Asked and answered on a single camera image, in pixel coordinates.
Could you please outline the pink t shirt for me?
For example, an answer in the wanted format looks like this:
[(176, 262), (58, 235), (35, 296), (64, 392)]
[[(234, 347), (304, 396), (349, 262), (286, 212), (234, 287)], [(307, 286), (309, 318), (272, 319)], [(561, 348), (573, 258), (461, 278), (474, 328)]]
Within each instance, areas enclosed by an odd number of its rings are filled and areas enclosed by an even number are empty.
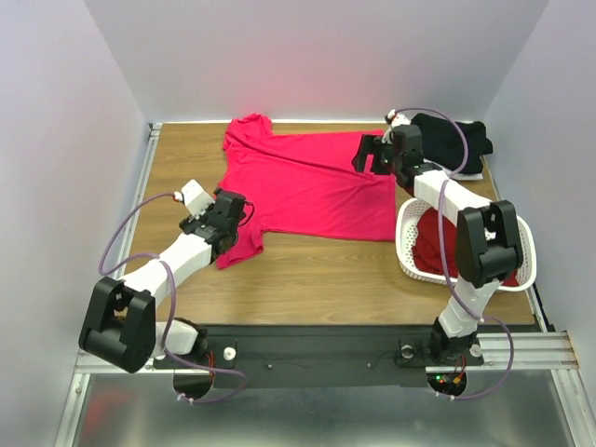
[(223, 137), (227, 169), (220, 186), (245, 196), (254, 213), (217, 267), (225, 269), (262, 253), (267, 232), (394, 240), (393, 180), (357, 172), (351, 164), (362, 135), (277, 135), (265, 115), (232, 120)]

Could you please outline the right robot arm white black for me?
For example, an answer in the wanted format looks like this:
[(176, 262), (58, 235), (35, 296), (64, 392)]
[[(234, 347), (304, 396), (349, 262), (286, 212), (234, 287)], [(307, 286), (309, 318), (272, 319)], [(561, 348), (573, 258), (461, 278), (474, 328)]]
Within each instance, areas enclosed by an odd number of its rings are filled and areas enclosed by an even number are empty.
[(448, 280), (448, 304), (433, 323), (429, 356), (454, 359), (473, 345), (485, 307), (504, 280), (522, 266), (523, 252), (515, 207), (469, 191), (423, 156), (422, 133), (397, 126), (386, 136), (364, 135), (352, 160), (358, 172), (394, 175), (398, 186), (438, 213), (438, 223), (455, 227), (458, 277)]

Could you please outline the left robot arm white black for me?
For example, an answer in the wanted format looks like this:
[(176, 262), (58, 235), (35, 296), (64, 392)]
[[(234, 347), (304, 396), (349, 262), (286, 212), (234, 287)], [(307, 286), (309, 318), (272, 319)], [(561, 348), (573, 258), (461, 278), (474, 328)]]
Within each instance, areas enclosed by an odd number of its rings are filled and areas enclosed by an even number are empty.
[(248, 201), (223, 189), (209, 194), (194, 183), (172, 198), (189, 212), (180, 223), (181, 233), (164, 251), (147, 254), (146, 264), (120, 278), (101, 267), (79, 335), (83, 351), (127, 373), (164, 356), (189, 367), (210, 360), (205, 329), (174, 316), (159, 322), (156, 311), (164, 299), (176, 299), (185, 280), (236, 245)]

